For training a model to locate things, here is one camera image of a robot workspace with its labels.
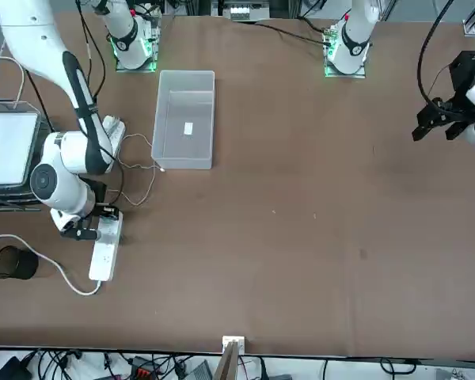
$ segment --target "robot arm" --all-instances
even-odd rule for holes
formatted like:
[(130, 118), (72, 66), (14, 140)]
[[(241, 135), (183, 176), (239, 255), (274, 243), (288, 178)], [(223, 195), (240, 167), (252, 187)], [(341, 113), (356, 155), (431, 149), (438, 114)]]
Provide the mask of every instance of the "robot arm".
[(30, 176), (32, 192), (51, 208), (53, 221), (65, 236), (96, 240), (95, 230), (76, 226), (88, 215), (118, 211), (96, 208), (94, 189), (103, 187), (78, 176), (104, 174), (112, 162), (106, 152), (113, 154), (85, 75), (59, 36), (48, 0), (21, 0), (17, 6), (0, 0), (0, 25), (13, 57), (25, 69), (60, 86), (79, 123), (80, 131), (51, 133), (46, 138), (40, 163)]
[(464, 132), (475, 143), (475, 51), (462, 51), (449, 65), (454, 95), (448, 101), (436, 97), (435, 104), (417, 113), (417, 128), (412, 132), (414, 141), (423, 139), (434, 127), (449, 126), (445, 130), (447, 140), (453, 140)]
[(342, 74), (354, 74), (363, 65), (370, 37), (380, 16), (376, 0), (352, 0), (351, 10), (336, 24), (338, 41), (328, 59)]
[(111, 152), (111, 143), (78, 60), (59, 36), (48, 0), (22, 0), (16, 7), (0, 0), (0, 25), (13, 57), (25, 69), (60, 86), (74, 107), (84, 134), (63, 136), (60, 150), (65, 168), (71, 173), (104, 174), (112, 159), (100, 147)]

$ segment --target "table surface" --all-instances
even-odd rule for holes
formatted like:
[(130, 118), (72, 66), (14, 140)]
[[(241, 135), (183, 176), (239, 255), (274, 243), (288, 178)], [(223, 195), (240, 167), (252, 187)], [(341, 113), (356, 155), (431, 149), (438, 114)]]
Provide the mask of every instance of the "table surface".
[[(86, 67), (77, 14), (58, 22)], [(101, 115), (150, 139), (158, 75), (111, 70), (105, 28), (88, 22), (108, 66)], [(269, 22), (311, 34), (300, 21)], [(213, 169), (157, 172), (142, 207), (120, 201), (123, 244), (98, 295), (76, 295), (45, 262), (35, 279), (0, 280), (0, 344), (217, 352), (222, 335), (243, 335), (253, 353), (475, 359), (475, 146), (445, 141), (442, 129), (410, 135), (429, 27), (379, 23), (357, 80), (324, 78), (319, 46), (270, 29), (165, 21), (159, 69), (215, 71)], [(440, 25), (426, 87), (473, 46), (461, 25)], [(450, 96), (440, 77), (434, 93)], [(18, 79), (2, 64), (0, 96)], [(51, 118), (74, 130), (67, 96), (36, 82)], [(37, 104), (30, 86), (24, 98)], [(128, 139), (121, 158), (149, 165), (150, 148)], [(127, 170), (125, 192), (139, 199), (151, 175)], [(3, 233), (93, 288), (92, 244), (59, 237), (47, 212), (0, 215)]]

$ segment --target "black cup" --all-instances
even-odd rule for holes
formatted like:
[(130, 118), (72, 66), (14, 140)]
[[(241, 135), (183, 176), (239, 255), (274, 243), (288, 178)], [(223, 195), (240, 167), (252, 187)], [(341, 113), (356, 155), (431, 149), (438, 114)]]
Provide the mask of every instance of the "black cup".
[(7, 245), (0, 249), (0, 279), (31, 279), (39, 267), (39, 257), (27, 249)]

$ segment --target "plastic container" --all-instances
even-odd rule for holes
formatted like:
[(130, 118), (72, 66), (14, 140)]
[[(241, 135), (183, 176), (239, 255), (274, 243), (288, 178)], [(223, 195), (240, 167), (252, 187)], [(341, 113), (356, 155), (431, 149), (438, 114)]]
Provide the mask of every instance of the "plastic container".
[(162, 71), (151, 157), (163, 169), (210, 169), (214, 115), (214, 71)]

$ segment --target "power strip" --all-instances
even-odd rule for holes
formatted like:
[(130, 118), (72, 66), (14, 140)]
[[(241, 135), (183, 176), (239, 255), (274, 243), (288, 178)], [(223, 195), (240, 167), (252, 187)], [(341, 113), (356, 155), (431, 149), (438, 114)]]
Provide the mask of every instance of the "power strip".
[(123, 222), (124, 215), (121, 212), (118, 220), (100, 218), (97, 229), (100, 237), (93, 246), (92, 262), (89, 265), (90, 279), (112, 280)]

